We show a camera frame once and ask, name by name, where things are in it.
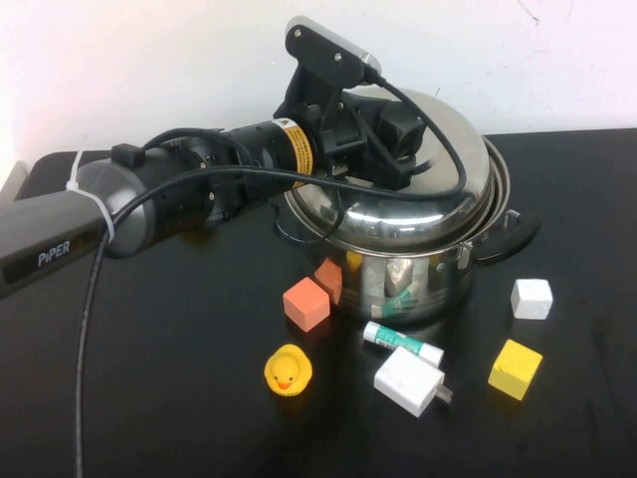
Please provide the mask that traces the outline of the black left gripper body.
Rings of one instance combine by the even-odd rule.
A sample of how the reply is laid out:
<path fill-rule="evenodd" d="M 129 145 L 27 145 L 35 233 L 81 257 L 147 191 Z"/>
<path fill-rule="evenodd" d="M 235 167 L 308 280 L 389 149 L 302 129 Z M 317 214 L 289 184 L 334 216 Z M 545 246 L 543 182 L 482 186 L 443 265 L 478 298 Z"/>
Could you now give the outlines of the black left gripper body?
<path fill-rule="evenodd" d="M 371 69 L 295 70 L 276 118 L 294 123 L 284 132 L 295 152 L 297 172 L 330 171 L 335 164 L 350 172 L 384 169 L 386 147 L 370 124 L 380 103 L 347 92 L 374 76 Z"/>

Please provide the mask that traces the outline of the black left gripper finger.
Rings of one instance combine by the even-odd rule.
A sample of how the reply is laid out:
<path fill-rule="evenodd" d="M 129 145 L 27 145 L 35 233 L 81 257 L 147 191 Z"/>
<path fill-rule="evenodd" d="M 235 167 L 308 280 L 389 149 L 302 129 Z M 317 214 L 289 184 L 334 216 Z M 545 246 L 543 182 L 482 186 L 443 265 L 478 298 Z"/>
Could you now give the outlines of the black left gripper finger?
<path fill-rule="evenodd" d="M 424 122 L 402 104 L 373 104 L 370 107 L 370 144 L 390 155 L 416 154 L 422 144 Z"/>
<path fill-rule="evenodd" d="M 415 155 L 393 157 L 383 146 L 370 145 L 364 157 L 362 178 L 375 187 L 401 190 L 411 183 Z"/>

